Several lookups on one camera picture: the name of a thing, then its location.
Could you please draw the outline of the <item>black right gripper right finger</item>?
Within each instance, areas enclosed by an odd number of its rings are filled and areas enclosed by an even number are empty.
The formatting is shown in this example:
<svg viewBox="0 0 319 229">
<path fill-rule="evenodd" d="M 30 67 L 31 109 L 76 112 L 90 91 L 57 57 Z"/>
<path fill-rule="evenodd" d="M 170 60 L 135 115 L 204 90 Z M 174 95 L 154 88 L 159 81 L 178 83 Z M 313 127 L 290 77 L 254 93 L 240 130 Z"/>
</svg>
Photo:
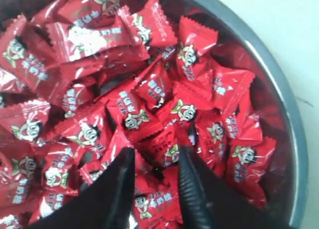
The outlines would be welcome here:
<svg viewBox="0 0 319 229">
<path fill-rule="evenodd" d="M 288 229 L 218 178 L 190 146 L 179 150 L 178 194 L 186 229 Z"/>
</svg>

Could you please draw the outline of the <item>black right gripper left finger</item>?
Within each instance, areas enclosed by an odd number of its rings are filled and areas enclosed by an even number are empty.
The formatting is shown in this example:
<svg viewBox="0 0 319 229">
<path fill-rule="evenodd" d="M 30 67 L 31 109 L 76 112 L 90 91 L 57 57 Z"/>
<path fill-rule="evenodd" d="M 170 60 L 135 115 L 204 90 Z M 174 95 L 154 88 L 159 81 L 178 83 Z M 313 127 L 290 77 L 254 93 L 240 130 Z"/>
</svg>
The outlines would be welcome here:
<svg viewBox="0 0 319 229">
<path fill-rule="evenodd" d="M 135 190 L 135 150 L 125 147 L 80 195 L 30 229 L 127 229 Z"/>
</svg>

